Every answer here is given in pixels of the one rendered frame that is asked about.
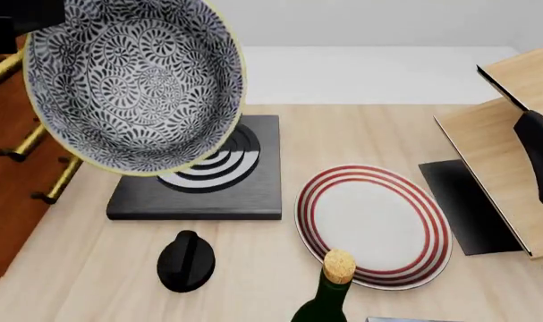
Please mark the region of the flat black stove plate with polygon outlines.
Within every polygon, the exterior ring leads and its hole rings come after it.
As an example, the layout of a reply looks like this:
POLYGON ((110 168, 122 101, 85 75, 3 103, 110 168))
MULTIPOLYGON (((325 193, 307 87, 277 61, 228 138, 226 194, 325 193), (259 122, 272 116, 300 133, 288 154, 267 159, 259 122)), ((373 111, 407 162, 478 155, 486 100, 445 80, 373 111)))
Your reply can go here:
POLYGON ((245 115, 214 154, 184 171, 124 176, 111 220, 278 220, 282 217, 279 117, 245 115))

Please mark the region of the pale wooden rack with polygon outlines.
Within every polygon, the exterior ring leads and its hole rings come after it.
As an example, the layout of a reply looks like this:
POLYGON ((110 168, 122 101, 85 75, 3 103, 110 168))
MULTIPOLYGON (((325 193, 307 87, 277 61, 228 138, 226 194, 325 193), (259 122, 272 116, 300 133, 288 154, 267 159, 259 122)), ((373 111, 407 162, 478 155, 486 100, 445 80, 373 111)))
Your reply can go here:
POLYGON ((543 47, 478 66, 477 72, 502 97, 435 121, 523 250, 541 259, 543 204, 513 126, 524 112, 543 115, 543 47))

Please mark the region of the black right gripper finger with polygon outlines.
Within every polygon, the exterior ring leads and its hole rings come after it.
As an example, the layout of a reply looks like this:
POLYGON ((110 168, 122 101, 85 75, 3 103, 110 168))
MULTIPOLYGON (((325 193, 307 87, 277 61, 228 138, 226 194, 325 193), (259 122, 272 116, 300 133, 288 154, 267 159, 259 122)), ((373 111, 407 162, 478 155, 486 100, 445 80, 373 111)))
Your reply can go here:
POLYGON ((531 162, 539 200, 543 204, 543 115, 535 111, 524 112, 513 126, 513 130, 531 162))

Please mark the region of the dark green corked bottle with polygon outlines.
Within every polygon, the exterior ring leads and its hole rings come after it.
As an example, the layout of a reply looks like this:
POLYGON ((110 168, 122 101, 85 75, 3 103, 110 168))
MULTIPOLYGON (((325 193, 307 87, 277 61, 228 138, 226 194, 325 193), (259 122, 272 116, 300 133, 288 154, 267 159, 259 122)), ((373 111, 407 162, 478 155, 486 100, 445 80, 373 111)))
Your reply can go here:
POLYGON ((296 311, 291 322, 347 322, 343 306, 355 270, 348 251, 330 250, 323 259, 315 297, 296 311))

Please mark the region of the black white patterned bowl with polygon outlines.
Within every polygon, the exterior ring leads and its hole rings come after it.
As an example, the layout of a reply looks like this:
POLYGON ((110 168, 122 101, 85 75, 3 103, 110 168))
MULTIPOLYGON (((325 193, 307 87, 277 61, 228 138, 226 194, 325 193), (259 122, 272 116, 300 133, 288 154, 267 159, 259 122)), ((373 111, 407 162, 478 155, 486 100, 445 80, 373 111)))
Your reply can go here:
POLYGON ((64 0, 64 21, 28 34, 22 64, 52 138, 116 174, 197 164, 245 104, 241 47, 208 0, 64 0))

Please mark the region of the round black stove knob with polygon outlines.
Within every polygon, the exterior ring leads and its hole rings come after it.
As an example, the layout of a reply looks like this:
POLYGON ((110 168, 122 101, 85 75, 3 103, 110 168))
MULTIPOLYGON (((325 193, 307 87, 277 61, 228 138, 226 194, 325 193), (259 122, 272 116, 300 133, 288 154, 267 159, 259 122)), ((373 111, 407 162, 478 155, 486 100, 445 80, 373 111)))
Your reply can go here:
POLYGON ((161 251, 157 275, 171 292, 193 292, 209 280, 215 267, 215 253, 210 244, 192 230, 182 230, 161 251))

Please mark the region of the white plate with red rings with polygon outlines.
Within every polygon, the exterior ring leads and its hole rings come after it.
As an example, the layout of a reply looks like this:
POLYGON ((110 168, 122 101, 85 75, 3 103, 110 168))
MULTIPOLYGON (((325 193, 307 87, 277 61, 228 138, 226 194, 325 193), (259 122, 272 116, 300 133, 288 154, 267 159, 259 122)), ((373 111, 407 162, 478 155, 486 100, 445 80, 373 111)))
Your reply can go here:
POLYGON ((294 219, 315 259, 348 251, 356 262, 353 281, 371 289, 428 284, 453 251, 450 224, 436 201, 374 165, 337 165, 315 174, 297 195, 294 219))

